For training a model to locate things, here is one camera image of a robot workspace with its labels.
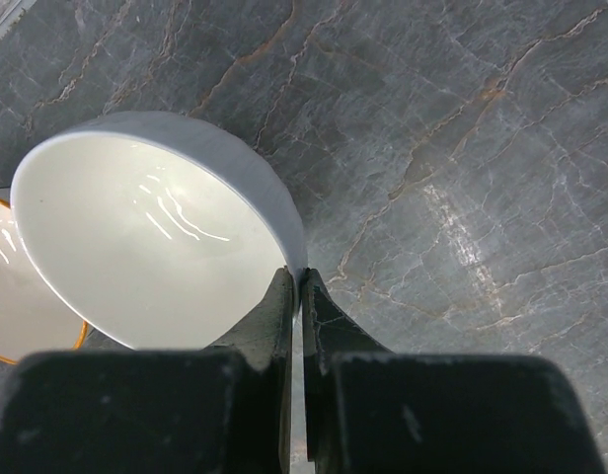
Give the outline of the white bowl teal leaf pattern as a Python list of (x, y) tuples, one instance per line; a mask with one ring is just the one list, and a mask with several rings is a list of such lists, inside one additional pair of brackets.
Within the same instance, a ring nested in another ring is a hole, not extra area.
[(89, 325), (38, 275), (23, 250), (9, 204), (0, 199), (0, 361), (37, 352), (77, 350)]

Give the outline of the plain white ribbed bowl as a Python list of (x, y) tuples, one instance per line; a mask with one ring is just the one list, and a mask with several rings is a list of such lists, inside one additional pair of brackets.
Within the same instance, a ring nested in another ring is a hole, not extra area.
[(165, 112), (68, 128), (19, 164), (10, 204), (38, 274), (134, 350), (198, 349), (301, 279), (302, 219), (269, 163), (229, 132)]

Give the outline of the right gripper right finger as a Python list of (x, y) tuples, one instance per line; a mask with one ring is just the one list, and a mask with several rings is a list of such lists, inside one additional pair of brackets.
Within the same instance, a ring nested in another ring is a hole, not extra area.
[(560, 369), (529, 355), (397, 354), (301, 287), (307, 454), (319, 473), (601, 473)]

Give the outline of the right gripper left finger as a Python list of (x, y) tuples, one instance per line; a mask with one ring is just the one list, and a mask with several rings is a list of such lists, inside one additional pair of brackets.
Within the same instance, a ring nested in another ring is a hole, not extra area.
[(45, 352), (0, 391), (0, 473), (285, 473), (293, 279), (189, 351)]

